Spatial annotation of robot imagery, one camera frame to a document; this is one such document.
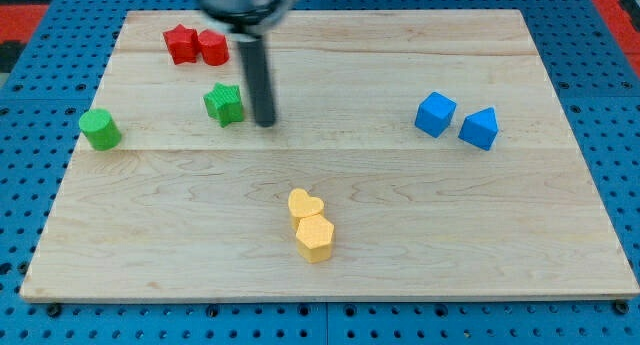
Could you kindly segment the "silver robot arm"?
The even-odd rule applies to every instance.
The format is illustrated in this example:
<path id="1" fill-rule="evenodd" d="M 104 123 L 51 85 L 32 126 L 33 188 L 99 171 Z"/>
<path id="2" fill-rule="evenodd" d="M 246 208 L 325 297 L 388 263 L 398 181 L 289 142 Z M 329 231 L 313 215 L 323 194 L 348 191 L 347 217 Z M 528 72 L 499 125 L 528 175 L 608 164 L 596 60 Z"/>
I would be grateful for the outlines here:
<path id="1" fill-rule="evenodd" d="M 211 27 L 253 41 L 275 28 L 298 0 L 196 0 Z"/>

